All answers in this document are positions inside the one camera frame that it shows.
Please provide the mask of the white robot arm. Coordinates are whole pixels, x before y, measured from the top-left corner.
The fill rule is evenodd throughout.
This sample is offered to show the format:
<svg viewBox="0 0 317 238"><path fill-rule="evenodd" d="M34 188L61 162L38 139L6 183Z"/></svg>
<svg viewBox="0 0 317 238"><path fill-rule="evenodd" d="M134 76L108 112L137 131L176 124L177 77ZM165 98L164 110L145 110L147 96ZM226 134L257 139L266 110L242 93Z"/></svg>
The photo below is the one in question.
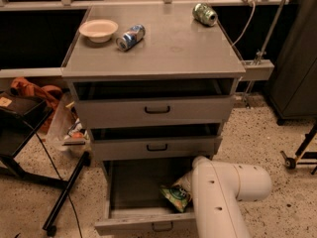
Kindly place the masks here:
<svg viewBox="0 0 317 238"><path fill-rule="evenodd" d="M271 187L262 167L197 157L191 189L199 238L252 238L238 202L264 200Z"/></svg>

